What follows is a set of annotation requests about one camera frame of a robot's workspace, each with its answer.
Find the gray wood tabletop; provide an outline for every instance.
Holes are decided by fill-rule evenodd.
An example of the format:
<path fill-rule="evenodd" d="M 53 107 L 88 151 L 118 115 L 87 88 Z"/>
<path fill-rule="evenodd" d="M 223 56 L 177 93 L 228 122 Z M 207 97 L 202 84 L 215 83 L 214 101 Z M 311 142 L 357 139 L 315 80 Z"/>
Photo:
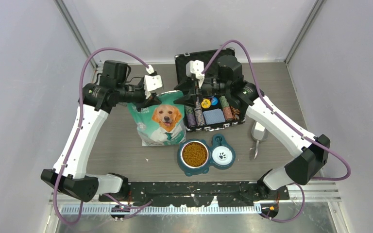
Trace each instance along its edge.
<path fill-rule="evenodd" d="M 145 68 L 131 66 L 131 77 L 143 76 Z M 154 65 L 164 81 L 164 91 L 176 84 L 175 65 Z M 261 89 L 270 100 L 296 123 L 305 126 L 294 87 L 284 63 L 254 63 Z M 249 65 L 243 64 L 245 80 L 253 82 Z M 89 157 L 90 174 L 118 173 L 130 181 L 256 181 L 266 171 L 284 165 L 292 157 L 285 147 L 270 134 L 260 143 L 259 154 L 254 157 L 255 142 L 251 138 L 248 119 L 244 124 L 214 132 L 187 133 L 187 139 L 204 139 L 208 144 L 216 133 L 225 136 L 236 152 L 236 160 L 227 170 L 210 167 L 207 174 L 187 177 L 178 167 L 178 146 L 143 147 L 136 124 L 127 107 L 117 105 L 102 126 Z"/>

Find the teal bag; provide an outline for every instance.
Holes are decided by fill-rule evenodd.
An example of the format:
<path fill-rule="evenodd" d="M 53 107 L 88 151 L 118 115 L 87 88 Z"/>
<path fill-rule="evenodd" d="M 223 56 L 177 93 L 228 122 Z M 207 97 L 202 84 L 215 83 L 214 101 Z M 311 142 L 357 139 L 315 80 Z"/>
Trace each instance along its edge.
<path fill-rule="evenodd" d="M 158 95 L 160 105 L 136 110 L 132 103 L 128 109 L 137 125 L 143 146 L 175 145 L 186 140 L 184 125 L 184 106 L 173 101 L 182 97 L 181 91 L 170 91 Z"/>

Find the blue pet feeder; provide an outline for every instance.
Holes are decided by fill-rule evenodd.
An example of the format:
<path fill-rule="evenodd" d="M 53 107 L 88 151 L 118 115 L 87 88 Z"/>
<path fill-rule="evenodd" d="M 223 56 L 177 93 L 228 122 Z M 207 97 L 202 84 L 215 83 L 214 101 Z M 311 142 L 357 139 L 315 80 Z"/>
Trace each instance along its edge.
<path fill-rule="evenodd" d="M 191 143 L 199 143 L 206 149 L 206 161 L 200 166 L 188 165 L 183 157 L 184 149 Z M 209 147 L 205 140 L 202 139 L 190 139 L 179 146 L 177 154 L 178 166 L 184 171 L 185 175 L 192 176 L 202 173 L 208 173 L 209 167 L 214 166 L 218 169 L 228 169 L 232 166 L 235 161 L 235 151 L 226 142 L 225 137 L 218 133 L 212 137 L 212 146 Z"/>

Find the white shirt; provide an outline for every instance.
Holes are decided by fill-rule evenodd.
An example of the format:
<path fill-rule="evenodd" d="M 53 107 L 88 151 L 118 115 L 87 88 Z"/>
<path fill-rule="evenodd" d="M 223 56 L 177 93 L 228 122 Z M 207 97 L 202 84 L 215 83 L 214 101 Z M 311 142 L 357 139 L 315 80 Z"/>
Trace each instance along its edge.
<path fill-rule="evenodd" d="M 171 139 L 173 139 L 176 135 L 179 134 L 179 132 L 182 131 L 181 125 L 183 124 L 178 124 L 175 126 L 169 133 L 171 134 Z M 168 135 L 166 134 L 167 131 L 163 129 L 162 127 L 159 127 L 157 130 L 155 130 L 152 134 L 150 139 L 154 142 L 167 142 L 168 140 Z"/>

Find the metal bowl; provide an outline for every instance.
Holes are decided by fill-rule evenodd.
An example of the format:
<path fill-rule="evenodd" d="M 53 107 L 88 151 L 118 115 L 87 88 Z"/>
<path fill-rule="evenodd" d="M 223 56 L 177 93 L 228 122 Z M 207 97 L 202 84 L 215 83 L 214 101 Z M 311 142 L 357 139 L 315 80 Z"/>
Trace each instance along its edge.
<path fill-rule="evenodd" d="M 186 147 L 187 145 L 191 144 L 191 143 L 194 143 L 194 142 L 195 142 L 195 143 L 199 143 L 199 144 L 201 144 L 201 145 L 205 148 L 205 150 L 206 150 L 206 160 L 205 160 L 205 162 L 204 162 L 201 166 L 190 166 L 190 165 L 188 165 L 188 164 L 185 162 L 184 157 L 183 157 L 185 147 Z M 203 166 L 206 165 L 206 163 L 207 163 L 208 160 L 209 160 L 209 151 L 208 151 L 208 147 L 206 147 L 206 145 L 205 145 L 204 143 L 202 143 L 202 142 L 200 142 L 200 141 L 190 141 L 190 142 L 188 142 L 188 143 L 185 143 L 185 145 L 182 146 L 180 156 L 181 156 L 181 161 L 182 161 L 182 163 L 183 163 L 185 166 L 187 166 L 187 167 L 189 167 L 189 168 L 192 168 L 192 169 L 196 169 L 196 168 L 201 168 L 201 167 L 203 167 Z"/>

